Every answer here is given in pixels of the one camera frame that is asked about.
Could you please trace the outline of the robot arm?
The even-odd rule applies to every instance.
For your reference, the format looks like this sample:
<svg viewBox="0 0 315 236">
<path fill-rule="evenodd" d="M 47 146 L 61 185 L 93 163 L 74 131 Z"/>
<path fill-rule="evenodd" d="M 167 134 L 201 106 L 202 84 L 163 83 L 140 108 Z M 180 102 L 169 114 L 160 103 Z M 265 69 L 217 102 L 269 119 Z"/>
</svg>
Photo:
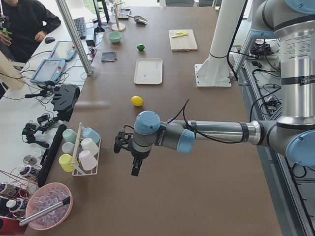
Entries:
<svg viewBox="0 0 315 236">
<path fill-rule="evenodd" d="M 277 120 L 244 122 L 162 122 L 152 111 L 135 121 L 128 148 L 139 174 L 152 146 L 191 151 L 196 140 L 268 147 L 302 166 L 315 164 L 315 3 L 312 0 L 256 0 L 252 35 L 279 38 L 282 114 Z"/>
</svg>

